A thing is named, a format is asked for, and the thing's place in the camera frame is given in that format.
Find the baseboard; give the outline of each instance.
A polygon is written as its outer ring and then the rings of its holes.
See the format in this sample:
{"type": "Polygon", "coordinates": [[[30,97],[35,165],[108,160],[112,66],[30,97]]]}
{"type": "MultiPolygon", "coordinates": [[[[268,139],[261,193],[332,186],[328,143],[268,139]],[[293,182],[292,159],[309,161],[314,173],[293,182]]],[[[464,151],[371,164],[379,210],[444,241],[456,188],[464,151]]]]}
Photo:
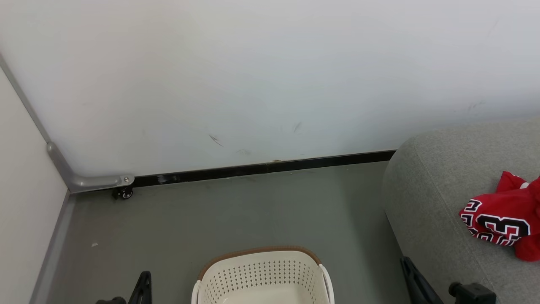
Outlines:
{"type": "Polygon", "coordinates": [[[250,164],[227,168],[187,171],[157,175],[136,176],[134,187],[157,186],[171,183],[184,183],[203,180],[223,179],[225,177],[264,174],[282,171],[303,170],[312,168],[342,166],[346,164],[388,161],[395,150],[379,151],[340,156],[308,158],[305,160],[250,164]]]}

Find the white wall panel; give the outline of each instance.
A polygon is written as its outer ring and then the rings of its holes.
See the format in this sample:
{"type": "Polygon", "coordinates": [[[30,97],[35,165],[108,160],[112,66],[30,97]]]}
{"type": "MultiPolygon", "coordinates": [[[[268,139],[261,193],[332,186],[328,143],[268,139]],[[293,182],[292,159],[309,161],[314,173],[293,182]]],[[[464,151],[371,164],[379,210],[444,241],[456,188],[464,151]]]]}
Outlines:
{"type": "Polygon", "coordinates": [[[0,52],[83,175],[394,149],[540,113],[538,1],[1,3],[0,52]]]}

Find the gray sofa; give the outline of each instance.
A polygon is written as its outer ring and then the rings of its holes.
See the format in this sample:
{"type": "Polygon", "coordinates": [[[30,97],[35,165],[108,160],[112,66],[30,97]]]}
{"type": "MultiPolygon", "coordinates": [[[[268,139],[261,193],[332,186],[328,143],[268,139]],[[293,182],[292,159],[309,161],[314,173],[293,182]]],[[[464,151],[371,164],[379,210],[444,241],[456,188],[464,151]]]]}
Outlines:
{"type": "Polygon", "coordinates": [[[458,212],[473,196],[495,191],[502,171],[532,181],[540,174],[540,118],[466,125],[409,139],[383,180],[388,220],[409,256],[444,303],[448,286],[478,282],[499,303],[540,303],[540,262],[512,247],[473,238],[458,212]]]}

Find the gray wall trim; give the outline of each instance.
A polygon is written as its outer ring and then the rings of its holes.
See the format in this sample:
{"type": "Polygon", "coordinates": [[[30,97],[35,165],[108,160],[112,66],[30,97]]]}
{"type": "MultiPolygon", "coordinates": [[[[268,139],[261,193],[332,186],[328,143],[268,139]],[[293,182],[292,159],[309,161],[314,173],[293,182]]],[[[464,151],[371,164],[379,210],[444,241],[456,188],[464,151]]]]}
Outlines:
{"type": "Polygon", "coordinates": [[[37,129],[41,133],[41,136],[43,136],[43,139],[45,139],[46,142],[50,142],[51,138],[49,137],[49,134],[47,133],[47,131],[41,124],[41,121],[37,117],[36,112],[34,111],[32,105],[28,101],[28,98],[26,97],[23,90],[21,89],[21,86],[15,79],[13,73],[9,69],[8,64],[4,60],[4,57],[2,56],[2,54],[0,54],[0,67],[4,71],[4,74],[8,77],[8,80],[11,83],[11,86],[13,87],[13,89],[15,89],[15,92],[19,96],[19,99],[21,99],[21,102],[23,103],[24,107],[28,111],[28,114],[30,115],[30,117],[32,117],[32,120],[34,121],[34,124],[36,125],[37,129]]]}

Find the scuff mark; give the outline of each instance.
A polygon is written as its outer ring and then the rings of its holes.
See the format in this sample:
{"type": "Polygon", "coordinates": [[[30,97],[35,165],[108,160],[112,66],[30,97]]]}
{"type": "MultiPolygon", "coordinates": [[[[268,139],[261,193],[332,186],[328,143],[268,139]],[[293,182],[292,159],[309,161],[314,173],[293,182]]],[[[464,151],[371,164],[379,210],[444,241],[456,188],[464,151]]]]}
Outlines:
{"type": "Polygon", "coordinates": [[[297,124],[294,126],[293,133],[296,133],[296,131],[298,131],[298,129],[300,129],[301,126],[302,126],[302,122],[297,123],[297,124]]]}
{"type": "Polygon", "coordinates": [[[240,149],[240,150],[237,151],[237,153],[240,153],[240,154],[243,154],[243,155],[246,155],[246,156],[250,156],[251,155],[251,150],[240,149]]]}
{"type": "Polygon", "coordinates": [[[469,107],[467,108],[467,113],[471,112],[471,110],[473,110],[474,108],[478,107],[479,105],[483,105],[483,104],[486,104],[485,100],[481,100],[479,102],[473,102],[469,105],[469,107]]]}
{"type": "Polygon", "coordinates": [[[493,26],[491,27],[491,29],[489,29],[489,32],[488,34],[486,35],[486,37],[489,37],[491,35],[491,33],[493,32],[493,30],[495,30],[495,28],[497,27],[497,25],[499,24],[499,21],[501,20],[501,17],[502,16],[498,16],[497,19],[495,20],[495,23],[493,24],[493,26]]]}
{"type": "Polygon", "coordinates": [[[218,144],[218,145],[220,145],[220,146],[223,147],[223,145],[219,143],[219,141],[218,141],[217,138],[215,138],[214,136],[212,136],[212,135],[210,135],[210,134],[208,134],[208,136],[210,136],[210,138],[211,138],[216,144],[218,144]]]}

